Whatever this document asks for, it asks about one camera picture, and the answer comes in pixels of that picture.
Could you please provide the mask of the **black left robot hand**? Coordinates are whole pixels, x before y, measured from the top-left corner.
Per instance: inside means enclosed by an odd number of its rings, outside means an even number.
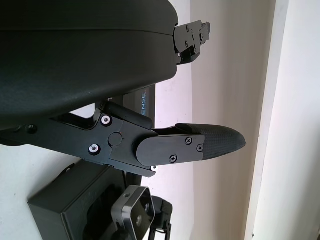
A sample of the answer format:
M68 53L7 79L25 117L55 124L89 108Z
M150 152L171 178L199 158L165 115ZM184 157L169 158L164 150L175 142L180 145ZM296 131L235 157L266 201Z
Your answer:
M179 25L167 0L3 0L0 142L32 145L143 177L154 166L218 158L244 136L150 118L109 101L195 61L208 22Z

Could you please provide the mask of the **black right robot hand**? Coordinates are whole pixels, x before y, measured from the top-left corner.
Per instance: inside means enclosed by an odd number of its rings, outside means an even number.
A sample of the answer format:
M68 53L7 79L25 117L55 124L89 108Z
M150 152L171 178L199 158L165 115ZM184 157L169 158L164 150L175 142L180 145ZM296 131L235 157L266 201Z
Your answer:
M172 231L171 216L173 213L173 205L158 196L152 196L152 200L155 217L150 226L148 240L154 240L156 232L165 234L164 239L169 240Z

